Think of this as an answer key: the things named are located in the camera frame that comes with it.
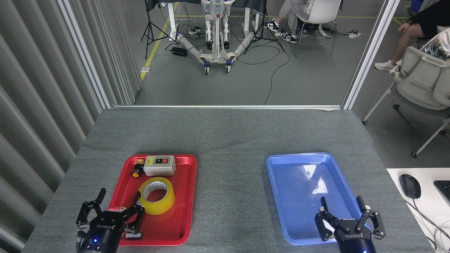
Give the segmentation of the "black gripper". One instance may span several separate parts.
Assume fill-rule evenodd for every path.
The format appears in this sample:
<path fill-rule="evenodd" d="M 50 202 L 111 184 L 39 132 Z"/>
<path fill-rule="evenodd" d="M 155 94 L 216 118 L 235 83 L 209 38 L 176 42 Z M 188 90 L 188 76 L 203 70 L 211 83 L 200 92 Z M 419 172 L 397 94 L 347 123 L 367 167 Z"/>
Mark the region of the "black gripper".
<path fill-rule="evenodd" d="M 118 249 L 120 238 L 124 231 L 126 235 L 141 235 L 139 228 L 145 213 L 145 208 L 140 204 L 141 192 L 138 191 L 133 205 L 121 212 L 103 211 L 100 208 L 106 194 L 106 189 L 101 188 L 95 200 L 84 202 L 80 208 L 76 224 L 79 229 L 89 228 L 88 232 L 78 232 L 79 253 L 115 253 Z M 88 221 L 90 211 L 94 209 L 97 217 Z M 137 214 L 136 218 L 126 222 Z"/>
<path fill-rule="evenodd" d="M 325 197 L 321 197 L 320 203 L 322 206 L 314 219 L 320 238 L 322 241 L 333 238 L 333 232 L 324 225 L 324 221 L 326 221 L 335 229 L 334 236 L 341 253 L 376 253 L 372 236 L 381 240 L 386 235 L 381 214 L 378 211 L 372 211 L 368 205 L 365 205 L 361 195 L 357 196 L 356 201 L 362 213 L 361 218 L 359 220 L 339 220 L 328 211 Z M 373 223 L 372 232 L 365 226 L 367 219 L 370 219 Z"/>

